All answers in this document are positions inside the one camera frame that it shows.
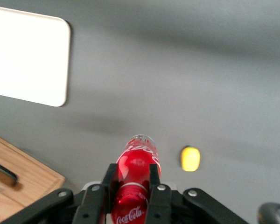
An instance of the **yellow object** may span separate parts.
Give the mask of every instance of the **yellow object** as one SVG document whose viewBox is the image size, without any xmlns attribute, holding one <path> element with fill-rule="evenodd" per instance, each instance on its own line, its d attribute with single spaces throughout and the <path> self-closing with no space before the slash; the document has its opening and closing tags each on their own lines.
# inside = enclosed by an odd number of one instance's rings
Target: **yellow object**
<svg viewBox="0 0 280 224">
<path fill-rule="evenodd" d="M 198 149 L 187 146 L 182 150 L 181 154 L 182 169 L 184 171 L 193 172 L 198 169 L 200 163 L 200 152 Z"/>
</svg>

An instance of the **metal screw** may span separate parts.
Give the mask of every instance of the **metal screw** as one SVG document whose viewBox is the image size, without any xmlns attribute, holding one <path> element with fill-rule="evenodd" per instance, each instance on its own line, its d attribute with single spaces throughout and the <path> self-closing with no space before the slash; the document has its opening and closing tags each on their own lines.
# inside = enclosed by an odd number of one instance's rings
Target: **metal screw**
<svg viewBox="0 0 280 224">
<path fill-rule="evenodd" d="M 95 186 L 93 186 L 93 187 L 91 188 L 92 191 L 96 191 L 96 190 L 98 190 L 98 189 L 99 189 L 99 185 L 95 185 Z"/>
<path fill-rule="evenodd" d="M 58 197 L 64 197 L 66 195 L 67 195 L 67 193 L 65 191 L 62 191 L 58 194 Z"/>
<path fill-rule="evenodd" d="M 198 195 L 198 193 L 196 191 L 194 191 L 194 190 L 190 190 L 188 192 L 188 195 L 190 195 L 191 197 L 196 197 Z"/>
<path fill-rule="evenodd" d="M 157 187 L 157 189 L 158 189 L 158 190 L 165 190 L 166 187 L 165 187 L 165 185 L 160 184 L 160 185 Z"/>
</svg>

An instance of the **wooden cutting board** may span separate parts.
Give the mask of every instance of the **wooden cutting board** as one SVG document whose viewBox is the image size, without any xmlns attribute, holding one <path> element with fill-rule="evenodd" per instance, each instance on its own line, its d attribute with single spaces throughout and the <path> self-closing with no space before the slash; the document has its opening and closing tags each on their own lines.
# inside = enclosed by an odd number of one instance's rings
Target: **wooden cutting board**
<svg viewBox="0 0 280 224">
<path fill-rule="evenodd" d="M 15 173 L 14 186 L 0 176 L 0 222 L 30 205 L 65 181 L 64 176 L 0 138 L 0 165 Z"/>
</svg>

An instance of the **white board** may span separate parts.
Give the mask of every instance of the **white board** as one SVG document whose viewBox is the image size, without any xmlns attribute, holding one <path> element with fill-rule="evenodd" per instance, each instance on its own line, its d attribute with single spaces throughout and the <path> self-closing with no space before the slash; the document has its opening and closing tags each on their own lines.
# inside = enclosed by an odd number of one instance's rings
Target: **white board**
<svg viewBox="0 0 280 224">
<path fill-rule="evenodd" d="M 63 19 L 0 7 L 0 95 L 62 106 L 69 48 Z"/>
</svg>

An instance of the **coca-cola label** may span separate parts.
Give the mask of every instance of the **coca-cola label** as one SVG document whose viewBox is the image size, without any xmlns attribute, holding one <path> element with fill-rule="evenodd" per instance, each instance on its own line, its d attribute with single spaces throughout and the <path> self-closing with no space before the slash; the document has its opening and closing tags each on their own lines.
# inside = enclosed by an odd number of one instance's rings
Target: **coca-cola label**
<svg viewBox="0 0 280 224">
<path fill-rule="evenodd" d="M 116 224 L 126 224 L 129 223 L 144 214 L 144 211 L 141 211 L 140 206 L 133 208 L 130 210 L 129 214 L 125 216 L 118 216 L 116 220 Z"/>
</svg>

